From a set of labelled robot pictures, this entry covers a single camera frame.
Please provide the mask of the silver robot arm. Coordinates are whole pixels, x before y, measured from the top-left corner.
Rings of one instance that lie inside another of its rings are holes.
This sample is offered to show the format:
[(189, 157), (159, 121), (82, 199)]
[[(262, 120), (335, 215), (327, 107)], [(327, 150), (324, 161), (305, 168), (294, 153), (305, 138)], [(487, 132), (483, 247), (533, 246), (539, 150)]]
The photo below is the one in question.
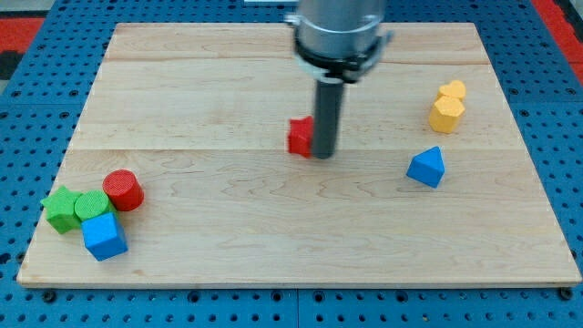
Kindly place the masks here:
[(386, 0), (301, 0), (285, 16), (300, 68), (328, 84), (354, 84), (380, 61)]

